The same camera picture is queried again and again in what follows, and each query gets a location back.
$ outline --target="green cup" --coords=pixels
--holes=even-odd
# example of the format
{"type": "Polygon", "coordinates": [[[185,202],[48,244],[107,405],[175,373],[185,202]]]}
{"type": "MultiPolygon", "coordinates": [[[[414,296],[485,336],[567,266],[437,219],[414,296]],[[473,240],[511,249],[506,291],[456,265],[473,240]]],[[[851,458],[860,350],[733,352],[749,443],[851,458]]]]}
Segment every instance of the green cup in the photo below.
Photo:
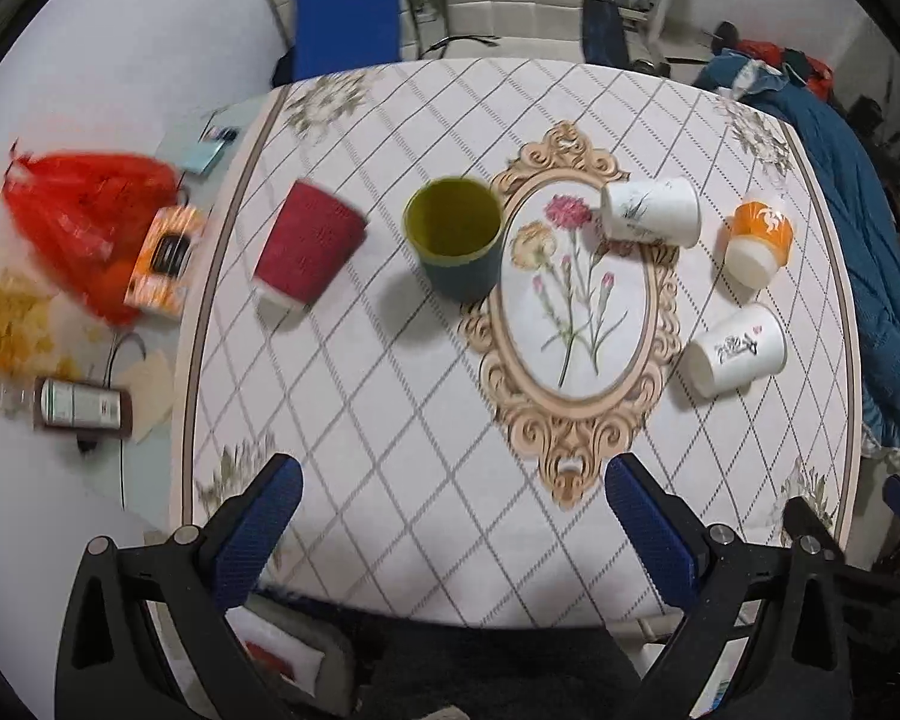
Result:
{"type": "Polygon", "coordinates": [[[470,178],[424,186],[403,211],[403,230],[434,289],[476,303],[500,279],[503,209],[496,194],[470,178]]]}

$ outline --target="blue blanket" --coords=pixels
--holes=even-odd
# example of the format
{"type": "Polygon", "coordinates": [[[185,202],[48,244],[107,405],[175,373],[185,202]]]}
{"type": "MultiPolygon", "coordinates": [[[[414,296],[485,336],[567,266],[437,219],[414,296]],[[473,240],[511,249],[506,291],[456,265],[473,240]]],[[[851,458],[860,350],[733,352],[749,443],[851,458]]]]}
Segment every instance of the blue blanket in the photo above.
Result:
{"type": "MultiPolygon", "coordinates": [[[[697,86],[730,88],[748,57],[724,52],[697,86]]],[[[874,166],[847,123],[806,89],[767,71],[743,101],[792,124],[823,188],[850,275],[869,437],[900,447],[900,240],[874,166]]]]}

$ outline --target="orange and white package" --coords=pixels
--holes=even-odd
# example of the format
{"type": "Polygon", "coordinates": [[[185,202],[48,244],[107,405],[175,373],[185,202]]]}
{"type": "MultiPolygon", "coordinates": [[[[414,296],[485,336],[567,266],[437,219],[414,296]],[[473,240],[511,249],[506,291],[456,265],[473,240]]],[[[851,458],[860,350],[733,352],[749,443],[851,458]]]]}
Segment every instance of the orange and white package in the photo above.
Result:
{"type": "Polygon", "coordinates": [[[133,266],[124,303],[179,319],[187,298],[187,265],[205,226],[204,214],[190,205],[157,211],[133,266]]]}

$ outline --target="red plastic bag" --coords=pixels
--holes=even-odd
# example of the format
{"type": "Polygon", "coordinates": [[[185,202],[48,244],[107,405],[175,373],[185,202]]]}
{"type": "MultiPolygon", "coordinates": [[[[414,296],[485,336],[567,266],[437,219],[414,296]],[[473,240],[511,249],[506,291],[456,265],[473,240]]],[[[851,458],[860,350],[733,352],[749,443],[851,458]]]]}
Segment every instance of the red plastic bag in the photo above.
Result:
{"type": "Polygon", "coordinates": [[[176,204],[173,168],[136,154],[10,151],[4,198],[17,230],[61,287],[111,324],[130,324],[127,284],[160,208],[176,204]]]}

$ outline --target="metal screw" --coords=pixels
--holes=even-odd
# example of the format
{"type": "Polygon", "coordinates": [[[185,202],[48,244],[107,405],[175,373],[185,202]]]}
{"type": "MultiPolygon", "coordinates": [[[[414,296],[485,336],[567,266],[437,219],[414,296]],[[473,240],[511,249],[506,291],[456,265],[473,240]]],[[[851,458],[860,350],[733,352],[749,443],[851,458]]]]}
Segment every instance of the metal screw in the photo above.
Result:
{"type": "Polygon", "coordinates": [[[97,536],[96,538],[90,539],[90,543],[87,544],[87,552],[91,555],[103,555],[108,546],[110,546],[109,538],[106,536],[97,536]]]}
{"type": "Polygon", "coordinates": [[[711,525],[710,537],[718,544],[728,544],[737,538],[736,533],[733,533],[733,529],[727,525],[711,525]]]}
{"type": "Polygon", "coordinates": [[[192,544],[200,535],[200,528],[196,525],[181,525],[173,531],[173,540],[178,544],[192,544]]]}
{"type": "Polygon", "coordinates": [[[816,555],[817,552],[820,552],[820,542],[813,536],[801,536],[800,549],[809,555],[816,555]]]}

